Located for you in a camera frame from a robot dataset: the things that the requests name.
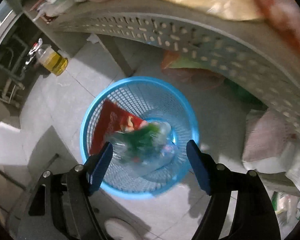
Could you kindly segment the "orange green floor bag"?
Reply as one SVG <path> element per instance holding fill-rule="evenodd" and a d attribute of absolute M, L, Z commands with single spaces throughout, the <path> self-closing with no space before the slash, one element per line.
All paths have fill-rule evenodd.
<path fill-rule="evenodd" d="M 201 63 L 168 50 L 164 51 L 160 68 L 163 74 L 203 90 L 217 88 L 225 81 L 223 75 L 208 70 Z"/>

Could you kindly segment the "perforated metal shelf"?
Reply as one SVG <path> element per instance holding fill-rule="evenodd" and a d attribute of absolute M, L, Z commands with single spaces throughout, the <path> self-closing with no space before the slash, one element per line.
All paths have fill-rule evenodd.
<path fill-rule="evenodd" d="M 300 137 L 300 55 L 264 23 L 110 8 L 69 11 L 52 26 L 57 31 L 122 37 L 201 62 L 279 112 Z"/>

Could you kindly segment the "red snack bag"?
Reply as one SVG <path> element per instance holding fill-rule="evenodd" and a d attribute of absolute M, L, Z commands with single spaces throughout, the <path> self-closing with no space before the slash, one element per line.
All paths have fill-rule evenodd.
<path fill-rule="evenodd" d="M 115 132 L 137 131 L 145 126 L 145 124 L 147 124 L 147 121 L 125 111 L 110 100 L 105 100 L 101 108 L 99 120 L 95 125 L 89 154 L 99 154 L 108 135 L 112 135 Z"/>

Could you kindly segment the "stack of white bowls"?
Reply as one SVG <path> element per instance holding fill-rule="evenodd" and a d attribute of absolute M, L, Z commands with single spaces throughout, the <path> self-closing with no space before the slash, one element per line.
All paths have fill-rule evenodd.
<path fill-rule="evenodd" d="M 87 0 L 42 0 L 31 8 L 31 10 L 37 13 L 32 21 L 36 22 L 41 18 L 44 22 L 50 23 L 74 5 L 86 1 Z"/>

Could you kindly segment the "blue plastic mesh basket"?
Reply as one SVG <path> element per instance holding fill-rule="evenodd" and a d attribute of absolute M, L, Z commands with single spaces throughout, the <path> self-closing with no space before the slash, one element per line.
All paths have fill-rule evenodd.
<path fill-rule="evenodd" d="M 117 81 L 93 100 L 81 124 L 89 193 L 147 199 L 168 191 L 190 169 L 190 140 L 199 140 L 198 122 L 179 90 L 152 77 Z"/>

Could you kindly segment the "cooking oil bottle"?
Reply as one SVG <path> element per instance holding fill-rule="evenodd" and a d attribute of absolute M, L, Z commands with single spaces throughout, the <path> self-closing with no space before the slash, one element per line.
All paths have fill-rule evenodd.
<path fill-rule="evenodd" d="M 33 45 L 27 57 L 26 65 L 34 61 L 55 76 L 60 76 L 68 66 L 68 59 L 56 52 L 50 44 L 44 44 L 42 38 Z"/>

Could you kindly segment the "red contents plastic bag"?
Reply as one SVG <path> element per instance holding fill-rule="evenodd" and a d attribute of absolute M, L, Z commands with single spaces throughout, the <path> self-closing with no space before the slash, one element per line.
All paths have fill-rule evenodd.
<path fill-rule="evenodd" d="M 255 0 L 272 27 L 300 53 L 300 7 L 295 0 Z"/>

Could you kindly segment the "white pink sack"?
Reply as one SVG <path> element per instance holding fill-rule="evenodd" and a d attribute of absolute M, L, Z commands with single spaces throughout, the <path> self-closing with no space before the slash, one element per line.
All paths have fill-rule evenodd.
<path fill-rule="evenodd" d="M 252 110 L 246 118 L 242 163 L 247 170 L 284 172 L 300 180 L 300 140 L 273 111 Z"/>

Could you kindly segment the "green label plastic bottle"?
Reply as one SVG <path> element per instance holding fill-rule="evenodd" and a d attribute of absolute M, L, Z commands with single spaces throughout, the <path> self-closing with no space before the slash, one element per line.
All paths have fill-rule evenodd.
<path fill-rule="evenodd" d="M 132 177 L 146 176 L 169 165 L 179 153 L 167 122 L 153 121 L 137 131 L 115 132 L 106 141 L 113 146 L 114 164 Z"/>

